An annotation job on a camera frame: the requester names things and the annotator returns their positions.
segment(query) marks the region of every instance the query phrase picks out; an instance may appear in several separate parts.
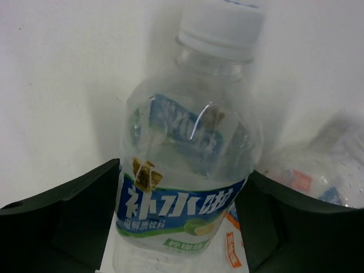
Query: white wall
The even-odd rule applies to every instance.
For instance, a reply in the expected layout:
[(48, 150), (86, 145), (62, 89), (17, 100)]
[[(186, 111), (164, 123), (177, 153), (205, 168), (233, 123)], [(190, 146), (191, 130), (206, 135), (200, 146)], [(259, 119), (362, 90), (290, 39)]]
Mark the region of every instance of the white wall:
[[(118, 156), (122, 105), (177, 54), (183, 3), (0, 1), (0, 207)], [(267, 145), (310, 137), (341, 108), (364, 111), (364, 1), (266, 9), (251, 87)]]

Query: bottle neck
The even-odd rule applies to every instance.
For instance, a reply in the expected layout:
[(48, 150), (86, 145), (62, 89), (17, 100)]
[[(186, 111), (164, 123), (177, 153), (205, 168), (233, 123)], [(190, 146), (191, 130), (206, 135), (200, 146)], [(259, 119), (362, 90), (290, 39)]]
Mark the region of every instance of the bottle neck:
[(239, 82), (243, 79), (243, 65), (245, 63), (234, 63), (183, 46), (181, 55), (176, 59), (176, 64), (182, 70), (192, 72), (200, 77)]

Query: white bottle cap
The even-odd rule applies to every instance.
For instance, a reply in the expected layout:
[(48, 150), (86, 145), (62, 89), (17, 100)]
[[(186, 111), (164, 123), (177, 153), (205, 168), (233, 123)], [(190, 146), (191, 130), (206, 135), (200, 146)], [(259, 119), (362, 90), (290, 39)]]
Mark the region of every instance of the white bottle cap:
[(248, 61), (263, 20), (262, 10), (240, 0), (189, 0), (178, 38), (201, 53)]

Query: orange label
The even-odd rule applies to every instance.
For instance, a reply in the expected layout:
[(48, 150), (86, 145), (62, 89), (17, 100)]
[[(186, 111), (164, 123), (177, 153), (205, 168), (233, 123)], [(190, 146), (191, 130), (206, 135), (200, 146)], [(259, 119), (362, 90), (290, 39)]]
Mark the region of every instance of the orange label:
[(233, 268), (241, 267), (241, 262), (235, 252), (234, 234), (226, 233), (226, 258)]
[(237, 220), (235, 220), (233, 218), (233, 216), (231, 216), (230, 213), (228, 213), (226, 215), (226, 219), (228, 219), (233, 224), (233, 226), (235, 226), (238, 230), (240, 230), (240, 224), (239, 224), (239, 222)]
[(293, 182), (292, 182), (293, 189), (309, 192), (311, 183), (312, 183), (312, 177), (305, 175), (304, 173), (299, 171), (295, 170), (293, 171)]

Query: plastic bottle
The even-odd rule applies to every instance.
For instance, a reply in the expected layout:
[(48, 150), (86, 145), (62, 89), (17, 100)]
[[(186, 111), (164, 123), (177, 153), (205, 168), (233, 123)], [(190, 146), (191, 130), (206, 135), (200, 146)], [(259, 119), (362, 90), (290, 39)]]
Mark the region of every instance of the plastic bottle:
[(335, 117), (308, 145), (283, 148), (258, 169), (313, 198), (364, 208), (364, 124)]
[(130, 244), (117, 242), (116, 272), (160, 271), (202, 252), (253, 171), (262, 134), (242, 80), (262, 22), (241, 1), (188, 2), (181, 55), (127, 100), (116, 211)]

